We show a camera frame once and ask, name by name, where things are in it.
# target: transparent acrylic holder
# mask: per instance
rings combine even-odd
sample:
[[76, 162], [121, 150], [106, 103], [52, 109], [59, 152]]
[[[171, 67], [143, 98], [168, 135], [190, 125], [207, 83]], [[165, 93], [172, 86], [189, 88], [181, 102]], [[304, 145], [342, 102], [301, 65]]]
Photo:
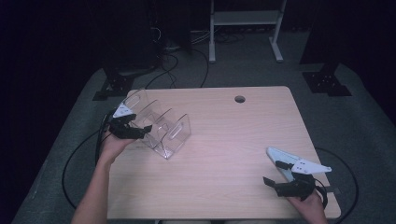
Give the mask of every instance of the transparent acrylic holder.
[[142, 141], [166, 159], [178, 152], [191, 135], [187, 114], [175, 119], [172, 108], [163, 112], [158, 100], [149, 102], [145, 90], [130, 91], [123, 103], [136, 114], [131, 125], [138, 128], [152, 125], [151, 132]]

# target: hand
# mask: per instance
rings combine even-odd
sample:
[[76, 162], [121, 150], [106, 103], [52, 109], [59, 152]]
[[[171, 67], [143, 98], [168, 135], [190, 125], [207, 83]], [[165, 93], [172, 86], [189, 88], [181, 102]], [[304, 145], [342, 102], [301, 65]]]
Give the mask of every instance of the hand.
[[105, 132], [99, 161], [107, 164], [113, 163], [121, 152], [134, 141], [135, 139], [119, 139], [110, 131]]
[[308, 223], [328, 223], [324, 215], [322, 200], [316, 190], [303, 202], [299, 197], [289, 197], [287, 199]]

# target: wrist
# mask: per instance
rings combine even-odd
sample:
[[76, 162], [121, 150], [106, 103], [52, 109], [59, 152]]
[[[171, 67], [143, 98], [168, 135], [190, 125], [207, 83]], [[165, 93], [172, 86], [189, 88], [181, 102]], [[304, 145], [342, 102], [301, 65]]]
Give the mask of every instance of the wrist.
[[99, 158], [99, 161], [96, 163], [96, 168], [103, 168], [105, 171], [110, 172], [110, 167], [112, 161], [103, 160], [103, 158]]

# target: floor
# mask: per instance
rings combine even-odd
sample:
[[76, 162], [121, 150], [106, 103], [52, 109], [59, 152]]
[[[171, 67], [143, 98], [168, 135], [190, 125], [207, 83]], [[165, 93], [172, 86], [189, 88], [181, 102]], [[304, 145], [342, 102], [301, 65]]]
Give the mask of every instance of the floor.
[[[328, 178], [336, 190], [342, 216], [355, 206], [343, 223], [393, 222], [396, 219], [393, 212], [396, 209], [394, 125], [364, 89], [359, 76], [342, 64], [335, 75], [352, 96], [330, 97], [326, 93], [311, 92], [302, 72], [318, 71], [321, 64], [299, 64], [309, 32], [280, 33], [278, 45], [284, 57], [283, 63], [275, 60], [268, 42], [270, 35], [269, 32], [236, 35], [234, 38], [238, 41], [232, 44], [217, 44], [215, 63], [206, 61], [208, 45], [205, 41], [193, 46], [199, 51], [170, 53], [173, 56], [163, 56], [163, 67], [170, 69], [177, 60], [178, 63], [169, 74], [165, 73], [150, 83], [163, 73], [163, 69], [158, 68], [138, 77], [132, 89], [289, 87], [322, 163], [333, 169]], [[90, 181], [94, 167], [95, 138], [87, 137], [99, 128], [103, 115], [123, 99], [92, 100], [105, 78], [103, 70], [92, 74], [13, 223], [70, 222], [74, 209], [64, 197], [63, 172], [70, 201], [76, 204]], [[64, 169], [70, 157], [67, 169]], [[359, 186], [356, 204], [358, 192], [353, 177]], [[109, 223], [154, 223], [154, 220], [110, 220]], [[304, 222], [280, 220], [277, 223]]]

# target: table top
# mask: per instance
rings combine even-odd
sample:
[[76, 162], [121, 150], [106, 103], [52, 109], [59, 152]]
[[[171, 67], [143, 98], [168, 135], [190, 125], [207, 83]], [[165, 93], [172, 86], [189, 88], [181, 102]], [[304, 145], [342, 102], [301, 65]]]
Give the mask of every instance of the table top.
[[[147, 90], [177, 116], [188, 114], [191, 136], [166, 160], [136, 141], [110, 170], [108, 218], [277, 219], [299, 217], [264, 185], [286, 179], [266, 155], [276, 147], [320, 163], [287, 87]], [[235, 97], [245, 98], [237, 103]], [[314, 175], [325, 186], [325, 174]], [[339, 205], [328, 194], [328, 218]]]

